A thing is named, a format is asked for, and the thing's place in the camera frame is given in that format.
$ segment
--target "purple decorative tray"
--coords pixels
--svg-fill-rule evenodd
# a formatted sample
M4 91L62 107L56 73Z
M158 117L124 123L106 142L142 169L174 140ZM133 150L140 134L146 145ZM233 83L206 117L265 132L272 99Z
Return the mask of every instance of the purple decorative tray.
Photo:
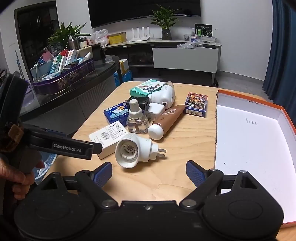
M94 61L89 59L51 80L33 83L32 86L35 93L39 95L57 94L94 71L94 69Z

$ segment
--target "white cap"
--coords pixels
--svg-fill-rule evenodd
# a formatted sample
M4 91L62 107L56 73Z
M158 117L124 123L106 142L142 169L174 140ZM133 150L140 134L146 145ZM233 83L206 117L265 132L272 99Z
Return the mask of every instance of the white cap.
M128 113L131 119L139 119L143 116L142 109L139 107L138 100L130 100L130 110L128 111Z
M89 58L91 57L91 52L89 52L87 55L84 56L86 58L86 60L89 60Z
M153 140L160 140L163 138L164 132L160 125L153 124L148 128L148 135Z

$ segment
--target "plastic bag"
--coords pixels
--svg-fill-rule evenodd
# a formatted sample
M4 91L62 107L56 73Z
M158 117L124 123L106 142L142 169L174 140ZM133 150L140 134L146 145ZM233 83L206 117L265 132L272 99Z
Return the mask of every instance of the plastic bag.
M202 47L202 44L199 42L191 42L177 45L177 48L179 49L196 49L197 47Z
M92 39L95 44L100 43L102 46L106 46L109 44L109 38L108 38L108 30L107 29L102 29L99 31L95 31L92 35Z

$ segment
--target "wooden table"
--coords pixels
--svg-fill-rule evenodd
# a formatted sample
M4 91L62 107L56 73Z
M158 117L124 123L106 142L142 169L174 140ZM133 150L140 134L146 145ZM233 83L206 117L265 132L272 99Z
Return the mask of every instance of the wooden table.
M126 82L120 85L86 120L73 138L89 141L89 134L108 125L103 110L127 100L130 97L129 90L138 84L140 82ZM72 176L81 170L92 171L109 161L113 166L113 176L103 189L119 205L122 200L176 200L179 203L195 189L194 184L186 176L186 162L193 160L205 169L214 167L218 89L186 84L174 84L174 86L175 105L184 104L189 92L207 95L207 115L206 118L185 115L175 123L162 140L155 141L159 148L167 150L165 159L150 160L147 163L139 162L132 169L124 169L117 164L114 154L103 160L93 155L90 161L59 156L48 174L60 172L63 176ZM296 240L296 228L281 229L278 240Z

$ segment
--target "small packages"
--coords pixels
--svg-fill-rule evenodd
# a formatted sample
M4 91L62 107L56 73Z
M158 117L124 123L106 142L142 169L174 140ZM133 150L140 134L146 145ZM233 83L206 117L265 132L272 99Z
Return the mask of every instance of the small packages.
M148 97L154 91L158 91L163 86L164 82L157 80L148 80L140 85L130 89L131 96L143 96Z
M60 54L54 58L49 74L53 74L59 71L59 65L61 63L61 60L62 60L62 56Z
M207 108L207 96L189 93L185 105L186 114L205 117Z
M78 57L78 52L77 50L73 49L73 50L70 50L68 52L68 57L67 57L67 60L66 60L66 64L65 65L68 65L72 62L74 62Z
M115 152L118 141L126 134L128 134L127 130L119 121L116 121L115 123L90 134L89 138L92 142L102 144L103 150L98 154L98 157L103 159Z
M119 62L120 62L121 74L124 75L129 70L128 60L127 59L120 59Z
M67 57L62 56L61 63L59 64L59 70L58 70L59 72L62 72L63 69L65 68L66 60L67 60Z
M108 123L111 124L115 121L119 121L123 126L126 126L128 107L125 102L122 102L104 110L104 115L106 116Z
M119 43L123 43L123 42L126 42L126 33L125 32L109 35L109 43L110 44L119 44Z

